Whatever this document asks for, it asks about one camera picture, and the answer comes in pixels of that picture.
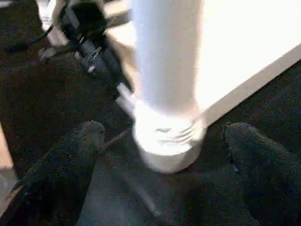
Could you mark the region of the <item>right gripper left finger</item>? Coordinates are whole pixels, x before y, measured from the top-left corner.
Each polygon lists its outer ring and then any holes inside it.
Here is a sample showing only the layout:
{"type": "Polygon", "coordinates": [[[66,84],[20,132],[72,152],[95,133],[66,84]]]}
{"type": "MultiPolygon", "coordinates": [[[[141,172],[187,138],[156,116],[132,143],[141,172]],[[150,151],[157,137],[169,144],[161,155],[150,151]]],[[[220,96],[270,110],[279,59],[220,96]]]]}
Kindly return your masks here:
{"type": "Polygon", "coordinates": [[[62,136],[13,186],[0,209],[2,226],[76,225],[105,128],[96,121],[62,136]]]}

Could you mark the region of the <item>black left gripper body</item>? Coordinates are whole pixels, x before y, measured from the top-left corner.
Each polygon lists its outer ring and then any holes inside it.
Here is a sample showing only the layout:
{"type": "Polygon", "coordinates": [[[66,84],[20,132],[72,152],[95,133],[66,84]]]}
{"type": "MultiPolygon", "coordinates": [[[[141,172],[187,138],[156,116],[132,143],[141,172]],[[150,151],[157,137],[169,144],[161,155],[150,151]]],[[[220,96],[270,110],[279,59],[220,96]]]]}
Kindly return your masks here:
{"type": "Polygon", "coordinates": [[[82,67],[107,87],[127,84],[121,61],[105,34],[107,21],[94,2],[69,3],[62,9],[62,31],[76,46],[82,67]]]}

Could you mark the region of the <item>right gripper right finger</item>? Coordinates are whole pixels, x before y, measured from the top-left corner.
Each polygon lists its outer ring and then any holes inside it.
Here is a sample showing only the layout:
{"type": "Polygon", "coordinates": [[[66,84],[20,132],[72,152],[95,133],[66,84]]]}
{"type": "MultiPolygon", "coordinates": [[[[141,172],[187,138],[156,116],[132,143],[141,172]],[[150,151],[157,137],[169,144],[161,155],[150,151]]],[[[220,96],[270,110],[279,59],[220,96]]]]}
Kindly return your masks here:
{"type": "Polygon", "coordinates": [[[262,226],[301,224],[301,162],[256,127],[224,128],[224,143],[239,176],[246,207],[262,226]]]}

